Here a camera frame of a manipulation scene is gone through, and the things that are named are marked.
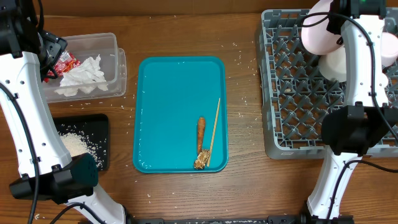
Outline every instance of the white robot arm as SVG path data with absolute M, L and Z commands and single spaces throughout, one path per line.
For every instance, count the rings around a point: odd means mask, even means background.
M 372 9 L 369 6 L 361 8 L 361 3 L 358 3 L 358 11 L 355 6 L 339 4 L 339 1 L 331 3 L 331 13 L 343 13 L 346 17 L 352 17 L 366 33 L 353 21 L 329 15 L 332 23 L 329 22 L 328 30 L 334 28 L 335 32 L 331 31 L 332 33 L 341 34 L 346 50 L 345 107 L 323 120 L 322 138 L 327 144 L 325 159 L 315 189 L 307 200 L 307 214 L 304 218 L 302 216 L 302 223 L 318 223 L 323 220 L 327 223 L 330 220 L 335 223 L 354 223 L 352 217 L 341 218 L 339 213 L 349 178 L 368 148 L 373 147 L 388 132 L 389 127 L 383 122 L 382 116 L 390 126 L 398 121 L 394 116 L 395 109 L 387 108 L 388 99 L 384 91 L 387 83 L 381 65 L 381 34 L 386 8 L 382 1 L 373 2 L 376 5 L 370 6 Z M 373 48 L 374 55 L 369 50 L 370 47 Z
M 10 185 L 11 193 L 15 198 L 34 199 L 31 214 L 36 199 L 53 200 L 66 205 L 83 203 L 84 207 L 75 209 L 92 223 L 133 223 L 127 210 L 98 184 L 94 159 L 89 154 L 71 158 L 55 129 L 41 81 L 65 50 L 66 42 L 42 30 L 40 23 L 35 26 L 32 1 L 2 4 L 0 104 L 21 176 Z

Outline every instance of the wood grain surface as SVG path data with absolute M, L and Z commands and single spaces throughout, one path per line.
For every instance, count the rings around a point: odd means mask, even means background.
M 50 110 L 54 117 L 108 115 L 111 163 L 108 171 L 100 173 L 99 182 L 136 218 L 266 218 L 298 214 L 311 194 L 322 160 L 277 161 L 264 152 L 261 79 L 256 71 L 253 43 L 259 22 L 260 14 L 45 21 L 47 30 L 62 36 L 112 32 L 119 47 L 126 51 L 125 97 L 55 103 Z M 225 64 L 229 162 L 219 173 L 147 175 L 135 170 L 132 164 L 138 67 L 147 57 L 166 55 L 214 55 Z M 9 191 L 8 185 L 19 175 L 14 144 L 2 113 L 0 133 L 0 223 L 25 223 L 31 201 L 15 200 Z M 398 159 L 369 160 L 398 168 Z M 398 223 L 397 177 L 362 164 L 357 166 L 343 198 L 341 213 L 354 215 L 356 223 Z M 51 201 L 39 202 L 36 213 L 40 218 L 34 222 L 48 223 L 63 208 Z M 59 223 L 83 219 L 71 210 Z
M 39 14 L 38 1 L 33 1 Z M 310 9 L 317 0 L 42 0 L 51 16 L 144 16 L 255 13 L 266 9 Z M 387 0 L 396 7 L 397 0 Z

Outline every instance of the chopstick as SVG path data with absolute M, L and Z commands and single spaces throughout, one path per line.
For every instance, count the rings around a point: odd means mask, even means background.
M 220 101 L 221 101 L 221 98 L 218 98 L 216 119 L 214 121 L 213 136 L 211 137 L 211 144 L 210 144 L 210 157 L 209 157 L 209 160 L 207 161 L 207 167 L 210 166 L 211 152 L 213 152 L 213 142 L 214 142 L 214 135 L 216 134 L 216 127 L 217 127 L 217 120 L 218 120 L 218 111 L 220 110 Z

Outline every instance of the black mount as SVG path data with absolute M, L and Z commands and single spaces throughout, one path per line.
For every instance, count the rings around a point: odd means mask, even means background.
M 57 204 L 66 203 L 69 199 L 93 194 L 93 187 L 98 184 L 98 170 L 95 160 L 89 154 L 72 158 L 64 168 L 52 167 L 53 171 L 40 175 L 39 200 L 53 200 Z M 16 199 L 32 200 L 35 178 L 17 179 L 10 184 L 12 196 Z
M 36 25 L 32 0 L 0 0 L 0 55 L 20 58 L 22 52 L 37 54 L 41 80 L 57 78 L 48 77 L 47 73 L 66 49 L 67 41 Z
M 391 126 L 398 122 L 397 109 L 381 108 L 381 111 Z M 356 106 L 345 106 L 325 116 L 321 133 L 323 142 L 330 145 L 336 155 L 351 152 L 363 156 L 388 131 L 376 108 L 357 103 Z
M 375 15 L 380 19 L 386 18 L 386 0 L 333 0 L 330 3 L 330 12 L 344 16 L 359 18 L 360 15 Z M 332 34 L 341 34 L 341 26 L 345 20 L 329 17 L 327 31 Z

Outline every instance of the tissue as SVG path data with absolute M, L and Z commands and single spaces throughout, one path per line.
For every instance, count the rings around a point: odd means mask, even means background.
M 69 72 L 63 73 L 63 78 L 60 82 L 60 86 L 75 86 L 81 84 L 106 82 L 104 78 L 104 73 L 100 71 L 100 61 L 100 55 L 98 55 L 95 60 L 92 57 L 89 57 L 78 67 L 71 69 Z M 89 94 L 96 87 L 103 91 L 108 90 L 107 84 L 104 84 L 98 86 L 83 86 L 77 88 L 71 87 L 61 90 L 55 90 L 55 92 L 59 95 L 75 96 L 78 90 L 81 90 L 83 93 Z

